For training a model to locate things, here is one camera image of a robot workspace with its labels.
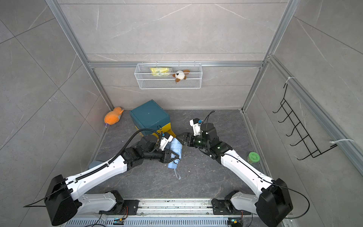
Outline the teal drawer cabinet yellow base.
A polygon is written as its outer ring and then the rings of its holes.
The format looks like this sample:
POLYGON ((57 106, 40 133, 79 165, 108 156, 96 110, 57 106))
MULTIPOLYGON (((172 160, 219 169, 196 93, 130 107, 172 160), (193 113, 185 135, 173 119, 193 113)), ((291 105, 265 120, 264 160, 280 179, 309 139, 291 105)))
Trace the teal drawer cabinet yellow base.
POLYGON ((137 130, 148 128, 158 133, 169 133, 176 137, 171 129, 170 115, 154 100, 150 100, 131 110, 130 116, 137 130))

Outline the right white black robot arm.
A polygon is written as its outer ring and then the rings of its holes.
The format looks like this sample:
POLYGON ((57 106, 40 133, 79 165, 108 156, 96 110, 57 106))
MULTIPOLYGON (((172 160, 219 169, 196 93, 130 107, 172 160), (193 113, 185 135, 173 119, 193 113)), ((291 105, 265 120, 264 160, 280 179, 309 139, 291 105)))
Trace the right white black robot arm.
POLYGON ((231 170, 244 181, 254 192, 256 202, 252 202, 250 213, 257 214, 261 221, 269 227, 276 227, 293 210, 290 192, 295 192, 305 199, 302 193, 290 189, 280 178, 277 180, 264 175, 248 162, 243 160, 238 153, 218 137, 209 140, 208 135, 193 135, 185 132, 177 136, 183 145, 195 147, 216 160, 219 164, 231 170))

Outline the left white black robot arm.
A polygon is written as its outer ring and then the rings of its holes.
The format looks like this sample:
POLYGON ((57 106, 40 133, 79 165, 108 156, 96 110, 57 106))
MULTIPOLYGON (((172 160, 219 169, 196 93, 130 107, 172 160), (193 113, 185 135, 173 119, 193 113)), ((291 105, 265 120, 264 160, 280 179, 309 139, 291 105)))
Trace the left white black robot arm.
POLYGON ((144 160, 156 160, 177 166, 182 155, 182 144, 172 135, 147 135, 130 146, 133 134, 123 148, 111 159, 77 175, 54 177, 42 198, 53 226, 59 226, 81 213, 92 200, 82 201, 86 192, 102 182, 139 166, 144 160))

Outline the blue umbrella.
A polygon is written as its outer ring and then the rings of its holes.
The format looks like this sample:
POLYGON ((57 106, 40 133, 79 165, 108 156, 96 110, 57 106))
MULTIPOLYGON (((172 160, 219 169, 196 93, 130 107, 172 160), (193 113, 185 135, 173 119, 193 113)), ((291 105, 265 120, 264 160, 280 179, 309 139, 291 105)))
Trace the blue umbrella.
POLYGON ((168 164, 168 168, 172 169, 175 177, 180 180, 181 176, 177 173, 176 169, 182 157, 182 144, 176 138, 173 138, 170 142, 168 142, 166 148, 171 150, 171 158, 174 159, 168 164))

